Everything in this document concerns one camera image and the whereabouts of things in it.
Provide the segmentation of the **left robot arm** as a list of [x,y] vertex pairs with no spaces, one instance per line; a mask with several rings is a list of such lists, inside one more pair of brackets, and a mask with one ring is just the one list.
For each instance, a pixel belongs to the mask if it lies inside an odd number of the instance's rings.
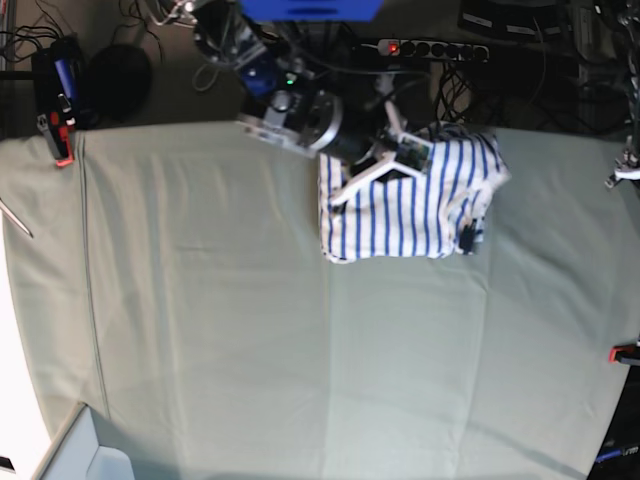
[[627,97],[630,114],[630,131],[625,146],[621,156],[615,160],[614,171],[605,185],[614,189],[627,181],[639,187],[639,2],[593,1],[592,5],[611,32],[616,59],[625,68],[622,91]]

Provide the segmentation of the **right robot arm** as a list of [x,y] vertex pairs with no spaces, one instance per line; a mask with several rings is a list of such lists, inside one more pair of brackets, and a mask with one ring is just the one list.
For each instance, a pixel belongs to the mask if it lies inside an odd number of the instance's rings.
[[402,115],[393,70],[328,62],[291,23],[272,31],[238,1],[167,1],[213,66],[237,77],[252,136],[318,160],[321,250],[335,263],[472,254],[501,161],[484,136]]

